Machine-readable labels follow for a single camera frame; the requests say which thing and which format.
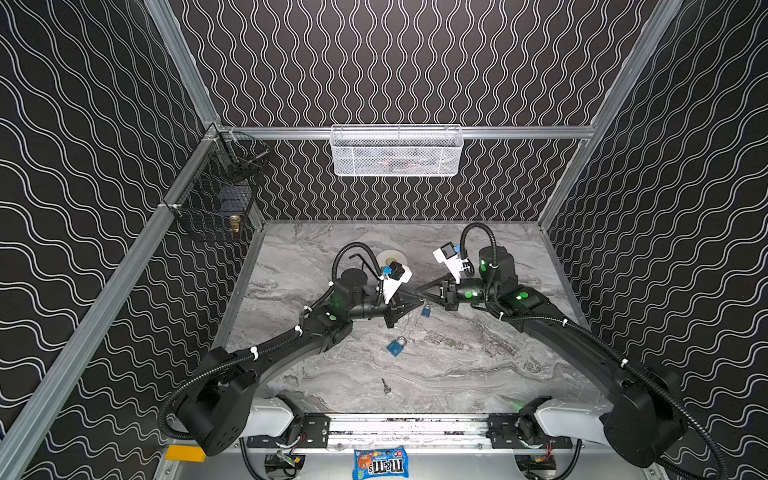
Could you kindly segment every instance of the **blue padlock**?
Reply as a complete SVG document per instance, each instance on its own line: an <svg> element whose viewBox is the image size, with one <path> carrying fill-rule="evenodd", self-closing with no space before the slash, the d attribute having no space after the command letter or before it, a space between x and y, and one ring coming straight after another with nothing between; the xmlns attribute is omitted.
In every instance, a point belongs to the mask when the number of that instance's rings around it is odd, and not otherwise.
<svg viewBox="0 0 768 480"><path fill-rule="evenodd" d="M402 348L406 346L406 343L408 343L408 340L406 340L404 336L399 336L397 339L394 339L386 349L389 350L389 353L391 353L392 356L398 356L402 351Z"/></svg>

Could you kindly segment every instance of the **gray marble surface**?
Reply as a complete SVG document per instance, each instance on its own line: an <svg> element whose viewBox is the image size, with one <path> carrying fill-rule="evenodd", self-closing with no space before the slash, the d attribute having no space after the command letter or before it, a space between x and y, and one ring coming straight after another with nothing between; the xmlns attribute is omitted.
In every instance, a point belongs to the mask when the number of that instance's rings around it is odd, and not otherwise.
<svg viewBox="0 0 768 480"><path fill-rule="evenodd" d="M271 223L249 289L227 344L242 349L296 325L302 306L325 291L338 250L352 241L374 253L394 249L408 258L416 286L447 273L432 251L458 244L464 224ZM572 317L562 285L533 224L492 224L498 245L515 256L521 283L549 296ZM481 230L468 235L471 258L488 243ZM359 261L344 261L344 268ZM386 347L408 339L393 357ZM392 388L384 393L384 378ZM323 412L516 412L539 395L599 402L589 380L559 355L487 313L461 305L434 306L404 316L394 329L383 319L355 322L352 333L328 352L304 360L273 379L271 393Z"/></svg>

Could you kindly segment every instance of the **yellow block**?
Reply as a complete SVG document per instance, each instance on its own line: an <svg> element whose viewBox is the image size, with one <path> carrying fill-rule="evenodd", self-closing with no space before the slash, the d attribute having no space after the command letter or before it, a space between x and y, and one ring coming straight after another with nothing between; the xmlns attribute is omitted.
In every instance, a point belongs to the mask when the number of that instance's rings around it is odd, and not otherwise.
<svg viewBox="0 0 768 480"><path fill-rule="evenodd" d="M205 452L200 447L190 445L171 445L165 454L166 460L181 460L182 462L202 462Z"/></svg>

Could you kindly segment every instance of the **white tape roll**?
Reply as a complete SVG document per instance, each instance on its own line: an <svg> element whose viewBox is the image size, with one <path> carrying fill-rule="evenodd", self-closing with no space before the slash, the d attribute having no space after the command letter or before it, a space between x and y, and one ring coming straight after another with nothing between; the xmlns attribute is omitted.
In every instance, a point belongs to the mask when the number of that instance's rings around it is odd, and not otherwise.
<svg viewBox="0 0 768 480"><path fill-rule="evenodd" d="M388 266L393 260L402 265L408 265L406 255L398 250L384 250L376 255L376 261L379 262L379 266Z"/></svg>

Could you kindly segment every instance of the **black wallpaper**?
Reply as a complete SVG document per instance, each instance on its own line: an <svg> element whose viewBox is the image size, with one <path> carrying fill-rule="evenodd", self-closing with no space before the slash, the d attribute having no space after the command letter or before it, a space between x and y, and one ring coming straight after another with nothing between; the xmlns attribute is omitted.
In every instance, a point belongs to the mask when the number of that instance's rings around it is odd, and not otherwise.
<svg viewBox="0 0 768 480"><path fill-rule="evenodd" d="M153 477L157 406L210 349L251 237L195 243L174 223L23 478Z"/></svg>
<svg viewBox="0 0 768 480"><path fill-rule="evenodd" d="M271 220L536 221L577 144L466 141L454 177L338 177L327 141L280 141L257 204Z"/></svg>
<svg viewBox="0 0 768 480"><path fill-rule="evenodd" d="M550 235L591 319L768 477L768 2L688 0ZM668 455L713 462L693 432Z"/></svg>
<svg viewBox="0 0 768 480"><path fill-rule="evenodd" d="M143 2L0 18L1 439L203 128Z"/></svg>
<svg viewBox="0 0 768 480"><path fill-rule="evenodd" d="M222 122L584 125L655 0L171 0Z"/></svg>

